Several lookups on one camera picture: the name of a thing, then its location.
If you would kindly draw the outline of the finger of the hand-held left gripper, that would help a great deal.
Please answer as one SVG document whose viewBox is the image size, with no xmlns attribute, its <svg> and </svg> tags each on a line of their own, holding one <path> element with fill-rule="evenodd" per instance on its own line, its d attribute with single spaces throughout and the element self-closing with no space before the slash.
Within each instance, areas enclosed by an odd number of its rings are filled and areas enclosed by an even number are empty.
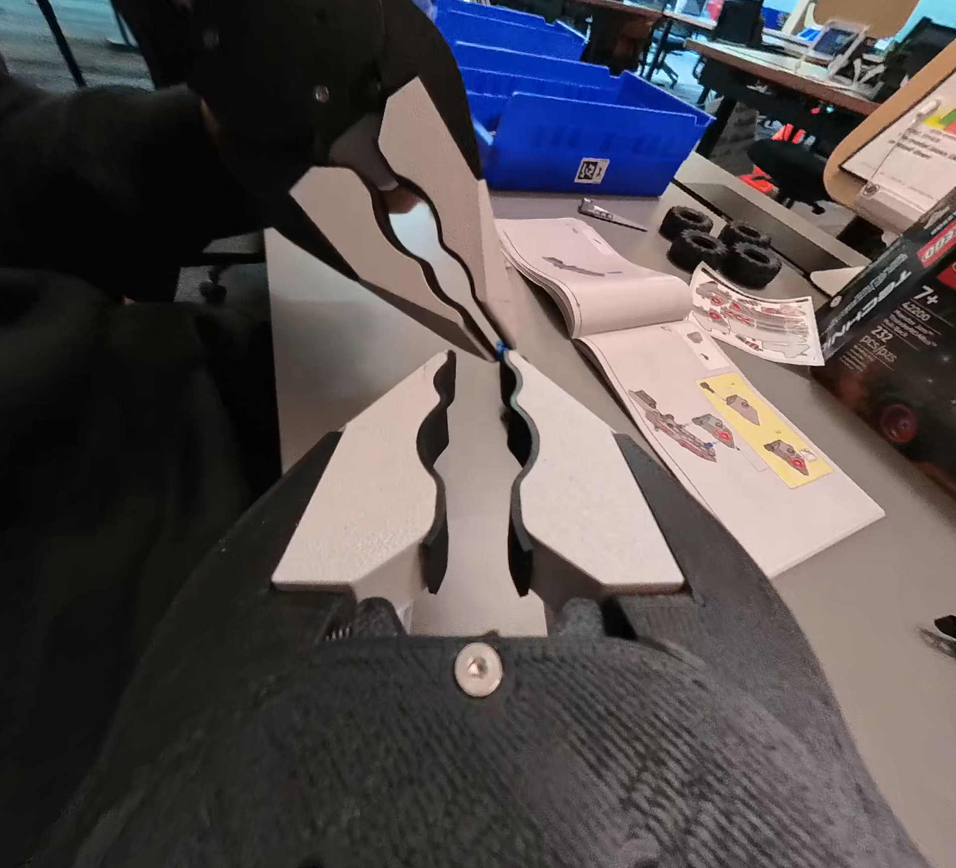
<svg viewBox="0 0 956 868">
<path fill-rule="evenodd" d="M 475 176 L 420 78 L 386 100 L 377 147 L 398 185 L 422 199 L 399 219 L 397 238 L 428 262 L 489 341 L 512 347 L 510 281 L 486 181 Z"/>
<path fill-rule="evenodd" d="M 396 238 L 379 193 L 359 174 L 311 168 L 291 196 L 366 290 L 455 347 L 493 360 L 494 343 L 472 314 L 445 294 L 428 262 Z"/>
</svg>

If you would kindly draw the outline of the blue plastic bin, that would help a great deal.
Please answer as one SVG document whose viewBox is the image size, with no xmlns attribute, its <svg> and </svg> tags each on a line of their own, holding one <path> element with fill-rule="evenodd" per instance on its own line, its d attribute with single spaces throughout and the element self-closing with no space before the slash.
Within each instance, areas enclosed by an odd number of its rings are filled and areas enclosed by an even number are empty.
<svg viewBox="0 0 956 868">
<path fill-rule="evenodd" d="M 505 48 L 455 42 L 452 54 L 469 95 L 507 100 L 516 93 L 612 103 L 620 77 L 602 66 Z"/>
<path fill-rule="evenodd" d="M 607 86 L 464 69 L 496 192 L 659 197 L 712 117 L 627 72 Z"/>
<path fill-rule="evenodd" d="M 452 46 L 469 44 L 577 62 L 587 38 L 540 15 L 465 0 L 435 0 L 435 23 Z"/>
</svg>

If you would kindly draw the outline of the black toy set box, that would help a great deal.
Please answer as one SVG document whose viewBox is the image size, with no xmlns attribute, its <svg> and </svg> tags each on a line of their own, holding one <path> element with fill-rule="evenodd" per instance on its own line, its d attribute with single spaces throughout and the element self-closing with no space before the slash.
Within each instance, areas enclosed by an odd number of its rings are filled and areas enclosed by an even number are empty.
<svg viewBox="0 0 956 868">
<path fill-rule="evenodd" d="M 817 380 L 955 494 L 955 192 L 817 313 Z"/>
</svg>

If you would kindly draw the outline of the open instruction booklet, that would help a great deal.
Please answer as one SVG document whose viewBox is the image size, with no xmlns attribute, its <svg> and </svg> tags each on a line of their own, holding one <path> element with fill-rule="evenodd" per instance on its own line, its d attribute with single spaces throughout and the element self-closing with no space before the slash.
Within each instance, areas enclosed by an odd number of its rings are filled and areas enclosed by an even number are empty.
<svg viewBox="0 0 956 868">
<path fill-rule="evenodd" d="M 689 283 L 635 264 L 576 218 L 498 219 L 510 263 L 676 479 L 774 577 L 885 510 L 687 321 Z"/>
</svg>

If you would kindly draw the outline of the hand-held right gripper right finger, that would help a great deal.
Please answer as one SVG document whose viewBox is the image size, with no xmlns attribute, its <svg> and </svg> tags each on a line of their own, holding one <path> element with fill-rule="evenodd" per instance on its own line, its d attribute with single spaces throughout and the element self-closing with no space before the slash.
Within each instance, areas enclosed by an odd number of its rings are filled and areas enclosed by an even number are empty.
<svg viewBox="0 0 956 868">
<path fill-rule="evenodd" d="M 671 596 L 686 578 L 612 428 L 515 351 L 500 355 L 508 570 L 521 597 Z"/>
</svg>

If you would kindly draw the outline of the toy sticker sheet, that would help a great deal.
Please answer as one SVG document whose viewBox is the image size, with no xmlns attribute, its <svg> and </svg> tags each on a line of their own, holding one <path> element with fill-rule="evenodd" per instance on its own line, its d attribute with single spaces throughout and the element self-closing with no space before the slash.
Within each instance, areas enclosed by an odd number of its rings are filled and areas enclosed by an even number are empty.
<svg viewBox="0 0 956 868">
<path fill-rule="evenodd" d="M 724 279 L 708 265 L 694 271 L 687 321 L 713 339 L 761 360 L 821 367 L 815 306 L 811 298 L 767 299 Z"/>
</svg>

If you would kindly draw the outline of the small grey toy tool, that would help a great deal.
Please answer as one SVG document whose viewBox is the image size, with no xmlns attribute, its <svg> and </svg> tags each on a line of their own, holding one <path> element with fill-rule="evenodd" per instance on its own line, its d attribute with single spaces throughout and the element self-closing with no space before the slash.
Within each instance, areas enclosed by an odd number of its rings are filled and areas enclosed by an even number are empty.
<svg viewBox="0 0 956 868">
<path fill-rule="evenodd" d="M 578 212 L 582 217 L 594 218 L 607 224 L 615 225 L 616 227 L 649 232 L 649 228 L 645 225 L 608 211 L 588 198 L 582 198 L 580 200 Z"/>
</svg>

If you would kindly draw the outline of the tablet on stand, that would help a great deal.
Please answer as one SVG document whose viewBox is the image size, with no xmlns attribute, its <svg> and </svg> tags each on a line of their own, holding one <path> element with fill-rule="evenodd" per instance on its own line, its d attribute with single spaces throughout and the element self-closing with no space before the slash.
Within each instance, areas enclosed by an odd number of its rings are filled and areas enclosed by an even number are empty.
<svg viewBox="0 0 956 868">
<path fill-rule="evenodd" d="M 833 18 L 823 25 L 798 61 L 823 69 L 827 80 L 846 75 L 844 70 L 865 50 L 868 33 L 865 23 Z"/>
</svg>

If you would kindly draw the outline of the white sign stand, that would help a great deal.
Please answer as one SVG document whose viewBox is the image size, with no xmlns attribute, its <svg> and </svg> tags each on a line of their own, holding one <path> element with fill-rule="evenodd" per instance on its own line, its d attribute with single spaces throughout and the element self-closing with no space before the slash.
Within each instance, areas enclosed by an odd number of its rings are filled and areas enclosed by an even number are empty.
<svg viewBox="0 0 956 868">
<path fill-rule="evenodd" d="M 809 282 L 822 294 L 833 298 L 866 269 L 866 266 L 859 266 L 819 270 L 809 274 Z"/>
</svg>

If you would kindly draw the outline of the instruction sign board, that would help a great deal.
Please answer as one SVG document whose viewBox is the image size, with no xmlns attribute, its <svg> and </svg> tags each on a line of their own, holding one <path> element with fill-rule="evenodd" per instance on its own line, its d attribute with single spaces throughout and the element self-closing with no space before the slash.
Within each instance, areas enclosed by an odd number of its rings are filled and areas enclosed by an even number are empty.
<svg viewBox="0 0 956 868">
<path fill-rule="evenodd" d="M 834 150 L 830 198 L 893 236 L 955 188 L 955 44 L 878 106 Z"/>
</svg>

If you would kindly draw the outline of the person's black clothing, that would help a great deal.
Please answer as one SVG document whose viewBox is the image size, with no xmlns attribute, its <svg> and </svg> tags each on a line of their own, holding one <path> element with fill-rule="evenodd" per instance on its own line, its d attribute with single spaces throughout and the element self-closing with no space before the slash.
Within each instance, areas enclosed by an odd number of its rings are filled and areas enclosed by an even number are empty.
<svg viewBox="0 0 956 868">
<path fill-rule="evenodd" d="M 1 863 L 83 781 L 155 625 L 278 477 L 266 301 L 2 270 Z"/>
</svg>

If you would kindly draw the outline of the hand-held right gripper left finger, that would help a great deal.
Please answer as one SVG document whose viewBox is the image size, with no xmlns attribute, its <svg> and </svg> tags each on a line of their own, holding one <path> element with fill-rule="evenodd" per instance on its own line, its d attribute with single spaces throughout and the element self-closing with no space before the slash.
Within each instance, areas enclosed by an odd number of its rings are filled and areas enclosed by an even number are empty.
<svg viewBox="0 0 956 868">
<path fill-rule="evenodd" d="M 275 589 L 336 592 L 409 607 L 448 569 L 446 486 L 457 358 L 439 353 L 351 420 L 279 563 Z"/>
</svg>

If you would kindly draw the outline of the grey desk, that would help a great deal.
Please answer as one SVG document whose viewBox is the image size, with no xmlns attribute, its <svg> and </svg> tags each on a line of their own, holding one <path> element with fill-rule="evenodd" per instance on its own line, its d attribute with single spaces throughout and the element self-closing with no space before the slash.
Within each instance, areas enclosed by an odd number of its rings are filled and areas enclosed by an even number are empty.
<svg viewBox="0 0 956 868">
<path fill-rule="evenodd" d="M 424 327 L 266 234 L 282 468 L 292 467 L 393 384 L 445 349 Z M 884 510 L 865 530 L 773 583 L 816 651 L 859 752 L 910 837 L 937 866 L 954 866 L 954 646 L 934 621 L 954 614 L 954 500 L 802 369 L 728 349 L 740 373 Z M 504 534 L 514 466 L 494 399 L 493 368 L 466 356 L 449 416 L 451 522 L 476 533 L 452 547 L 443 595 L 416 610 L 416 626 L 450 635 L 458 606 L 543 627 L 538 599 L 503 594 L 496 559 L 468 599 L 481 539 Z"/>
</svg>

